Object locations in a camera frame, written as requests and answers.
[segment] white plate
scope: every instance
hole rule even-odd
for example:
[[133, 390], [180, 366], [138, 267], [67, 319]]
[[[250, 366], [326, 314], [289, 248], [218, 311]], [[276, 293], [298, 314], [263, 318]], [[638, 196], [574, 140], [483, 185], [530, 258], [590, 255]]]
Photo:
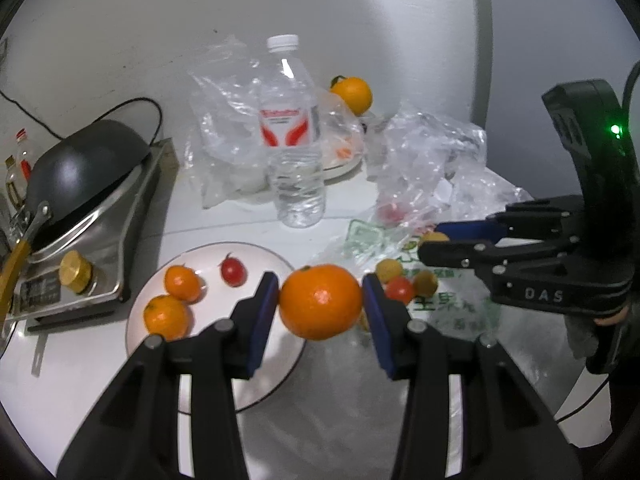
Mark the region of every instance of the white plate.
[[362, 156], [355, 156], [346, 164], [341, 166], [334, 166], [332, 168], [325, 168], [322, 170], [322, 177], [325, 180], [331, 180], [332, 178], [338, 178], [339, 176], [343, 176], [344, 174], [349, 173], [353, 168], [355, 168], [360, 161], [362, 160]]
[[[237, 288], [226, 285], [220, 277], [218, 266], [229, 253], [244, 263], [248, 271], [246, 283]], [[164, 274], [172, 265], [191, 267], [207, 285], [204, 297], [190, 306], [193, 326], [189, 335], [196, 335], [217, 319], [228, 317], [238, 301], [254, 295], [265, 271], [274, 272], [282, 284], [293, 270], [291, 265], [277, 254], [260, 246], [241, 242], [206, 245], [176, 256], [146, 282], [133, 304], [127, 321], [125, 339], [129, 356], [148, 336], [142, 316], [143, 310], [152, 298], [166, 294]], [[279, 310], [276, 310], [262, 366], [256, 370], [251, 380], [232, 381], [237, 412], [264, 399], [287, 378], [298, 362], [304, 343], [303, 339], [289, 332], [280, 319]], [[191, 376], [180, 378], [179, 409], [183, 413], [191, 411]]]

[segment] plastic bottle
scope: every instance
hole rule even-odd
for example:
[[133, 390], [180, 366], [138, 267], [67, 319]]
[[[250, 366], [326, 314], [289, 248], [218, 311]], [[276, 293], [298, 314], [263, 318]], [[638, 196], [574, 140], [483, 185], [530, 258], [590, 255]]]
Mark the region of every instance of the plastic bottle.
[[27, 136], [27, 130], [24, 128], [15, 134], [15, 140], [18, 142], [18, 167], [28, 182], [33, 165], [42, 155], [43, 150]]
[[27, 180], [22, 171], [15, 163], [15, 157], [9, 156], [4, 162], [6, 164], [6, 178], [4, 179], [4, 188], [9, 202], [18, 211], [24, 204], [24, 198], [27, 196]]
[[309, 227], [322, 219], [326, 204], [316, 90], [295, 57], [296, 35], [273, 36], [267, 48], [258, 100], [262, 138], [270, 147], [269, 181], [278, 219]]

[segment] table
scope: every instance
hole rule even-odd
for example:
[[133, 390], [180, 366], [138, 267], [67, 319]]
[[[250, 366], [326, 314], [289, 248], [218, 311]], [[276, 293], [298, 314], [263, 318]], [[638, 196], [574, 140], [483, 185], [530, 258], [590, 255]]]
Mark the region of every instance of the table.
[[[225, 202], [202, 210], [183, 173], [175, 182], [163, 176], [136, 251], [132, 297], [166, 261], [211, 242], [260, 244], [300, 267], [332, 237], [343, 235], [350, 219], [370, 207], [375, 197], [375, 185], [356, 170], [328, 187], [327, 212], [319, 224], [293, 230], [276, 220], [272, 204]], [[28, 446], [53, 472], [84, 416], [126, 360], [124, 331], [130, 304], [123, 305], [115, 322], [50, 334], [38, 378], [31, 375], [37, 336], [24, 335], [24, 322], [0, 360], [4, 408]], [[504, 309], [500, 340], [521, 367], [532, 368], [535, 362], [542, 370], [529, 379], [556, 411], [583, 368], [583, 362], [571, 355], [562, 318], [530, 313], [529, 330], [512, 330], [513, 309]], [[544, 344], [541, 333], [546, 335]], [[252, 479], [324, 480], [336, 475], [387, 479], [405, 395], [406, 385], [386, 379], [372, 348], [357, 332], [308, 343], [277, 392], [239, 416]], [[357, 431], [354, 418], [364, 431]], [[188, 416], [179, 415], [178, 425], [180, 468], [190, 474]], [[310, 462], [322, 467], [311, 468]]]

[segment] white bottle cap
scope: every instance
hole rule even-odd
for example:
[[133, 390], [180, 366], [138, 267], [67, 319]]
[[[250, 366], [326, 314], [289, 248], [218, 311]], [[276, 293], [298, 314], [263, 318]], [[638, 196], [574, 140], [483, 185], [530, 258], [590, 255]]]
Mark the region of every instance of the white bottle cap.
[[297, 34], [283, 34], [281, 36], [271, 36], [267, 40], [267, 48], [269, 52], [286, 52], [287, 50], [296, 50], [300, 40]]

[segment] black cable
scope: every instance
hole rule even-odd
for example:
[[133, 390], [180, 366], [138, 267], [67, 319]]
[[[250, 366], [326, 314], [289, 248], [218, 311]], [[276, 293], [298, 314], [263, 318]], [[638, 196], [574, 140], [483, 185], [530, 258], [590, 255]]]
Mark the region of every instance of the black cable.
[[128, 99], [127, 101], [124, 101], [124, 102], [120, 103], [119, 105], [115, 105], [110, 110], [107, 110], [100, 117], [95, 119], [94, 123], [97, 123], [98, 121], [100, 121], [103, 118], [105, 118], [107, 115], [113, 113], [116, 110], [119, 110], [122, 107], [125, 107], [126, 105], [130, 105], [131, 103], [137, 103], [137, 102], [151, 103], [153, 106], [156, 107], [156, 110], [158, 110], [158, 126], [156, 127], [156, 130], [154, 131], [154, 134], [151, 137], [151, 141], [149, 142], [149, 145], [151, 146], [154, 142], [156, 142], [156, 138], [158, 137], [158, 133], [160, 132], [160, 128], [162, 127], [162, 121], [164, 120], [164, 114], [162, 113], [162, 107], [160, 106], [158, 101], [156, 101], [155, 99], [152, 99], [151, 97], [134, 97], [133, 99]]
[[622, 111], [625, 114], [626, 127], [629, 126], [629, 110], [631, 110], [631, 95], [634, 92], [634, 87], [636, 86], [636, 82], [640, 77], [640, 61], [638, 61], [631, 72], [629, 73], [629, 77], [626, 78], [625, 89], [622, 92]]
[[591, 402], [593, 399], [595, 399], [595, 398], [598, 396], [598, 394], [602, 391], [602, 389], [603, 389], [605, 386], [607, 386], [607, 384], [609, 384], [609, 377], [607, 377], [606, 379], [604, 379], [604, 381], [602, 381], [602, 384], [596, 388], [596, 391], [594, 391], [594, 392], [591, 394], [591, 397], [589, 397], [587, 400], [585, 400], [585, 401], [580, 405], [580, 407], [579, 407], [579, 408], [576, 408], [576, 409], [575, 409], [575, 410], [573, 410], [571, 413], [567, 413], [566, 415], [561, 416], [560, 418], [558, 418], [558, 420], [556, 420], [556, 422], [557, 422], [558, 424], [560, 424], [561, 422], [566, 421], [568, 418], [571, 418], [572, 416], [577, 415], [578, 413], [580, 413], [584, 408], [586, 408], [586, 407], [590, 404], [590, 402]]
[[15, 99], [11, 99], [7, 94], [5, 94], [2, 90], [0, 90], [0, 95], [6, 100], [9, 101], [10, 103], [16, 105], [18, 108], [20, 108], [20, 111], [25, 114], [28, 118], [30, 118], [32, 121], [38, 123], [40, 126], [42, 126], [45, 130], [47, 130], [53, 137], [55, 137], [57, 140], [62, 140], [64, 137], [60, 137], [56, 132], [54, 132], [51, 128], [49, 128], [49, 125], [47, 123], [45, 123], [44, 121], [41, 121], [39, 118], [37, 118], [36, 116], [34, 116], [33, 114], [31, 114], [29, 111], [27, 111], [27, 109], [22, 106], [18, 101], [16, 101]]
[[[28, 118], [30, 118], [31, 120], [35, 121], [40, 126], [42, 126], [49, 134], [51, 134], [57, 140], [63, 140], [65, 138], [65, 137], [59, 136], [56, 132], [54, 132], [49, 127], [49, 125], [47, 123], [45, 123], [44, 121], [41, 121], [39, 118], [35, 117], [24, 106], [22, 106], [18, 101], [16, 101], [15, 99], [11, 99], [2, 90], [0, 90], [0, 96], [2, 96], [6, 101], [9, 101], [10, 103], [12, 103], [12, 104], [16, 105], [18, 108], [20, 108], [20, 111], [23, 114], [25, 114]], [[93, 123], [97, 123], [97, 121], [100, 121], [101, 119], [105, 118], [107, 115], [113, 113], [114, 111], [119, 110], [120, 108], [122, 108], [122, 107], [124, 107], [126, 105], [129, 105], [131, 103], [135, 103], [135, 102], [151, 103], [153, 106], [156, 107], [156, 110], [158, 110], [158, 126], [156, 127], [156, 130], [155, 130], [153, 136], [151, 137], [151, 142], [149, 142], [149, 145], [152, 145], [154, 142], [156, 142], [156, 138], [158, 138], [158, 133], [160, 132], [160, 128], [162, 127], [162, 121], [164, 120], [164, 114], [162, 113], [162, 107], [160, 106], [158, 101], [155, 101], [151, 97], [134, 97], [133, 99], [129, 99], [129, 100], [124, 101], [124, 102], [122, 102], [122, 103], [120, 103], [118, 105], [115, 105], [113, 108], [111, 108], [110, 110], [108, 110], [105, 113], [103, 113], [100, 117], [98, 117], [97, 119], [93, 120], [92, 124]]]

